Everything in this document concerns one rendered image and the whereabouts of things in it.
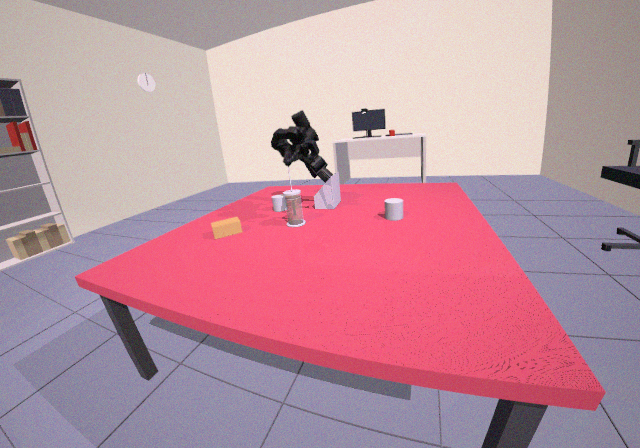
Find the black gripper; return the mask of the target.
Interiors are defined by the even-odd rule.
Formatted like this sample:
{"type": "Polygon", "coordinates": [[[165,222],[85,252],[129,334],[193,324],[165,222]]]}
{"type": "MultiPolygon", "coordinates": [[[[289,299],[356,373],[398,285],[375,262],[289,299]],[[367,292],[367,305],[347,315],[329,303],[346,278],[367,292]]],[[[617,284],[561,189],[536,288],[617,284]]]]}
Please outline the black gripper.
{"type": "Polygon", "coordinates": [[[279,143],[277,145],[277,149],[280,152],[279,154],[283,158],[283,163],[286,158],[290,158],[289,162],[292,163],[299,159],[308,157],[308,153],[310,153],[310,151],[311,156],[317,156],[319,153],[319,148],[316,142],[314,140],[311,140],[311,137],[308,134],[305,134],[303,143],[301,143],[301,141],[299,140],[294,140],[291,141],[291,144],[292,145],[287,143],[279,143]]]}

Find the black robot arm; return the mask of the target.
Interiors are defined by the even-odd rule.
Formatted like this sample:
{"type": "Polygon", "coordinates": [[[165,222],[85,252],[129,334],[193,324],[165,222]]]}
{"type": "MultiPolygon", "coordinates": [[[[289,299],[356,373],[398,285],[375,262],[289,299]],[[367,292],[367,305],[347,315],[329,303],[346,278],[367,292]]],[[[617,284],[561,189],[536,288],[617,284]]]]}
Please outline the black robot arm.
{"type": "MultiPolygon", "coordinates": [[[[271,140],[271,146],[274,150],[279,151],[277,149],[277,145],[279,143],[289,144],[287,139],[289,139],[289,142],[299,140],[303,143],[305,134],[308,134],[311,137],[311,140],[314,140],[315,142],[319,141],[318,135],[315,129],[311,127],[304,111],[294,113],[291,117],[295,123],[295,127],[290,126],[289,129],[280,128],[274,132],[271,140]]],[[[310,153],[308,153],[308,157],[299,160],[305,163],[306,168],[309,170],[312,177],[316,178],[318,176],[326,183],[329,177],[334,174],[326,168],[327,162],[322,156],[319,154],[317,156],[311,156],[310,153]]]]}

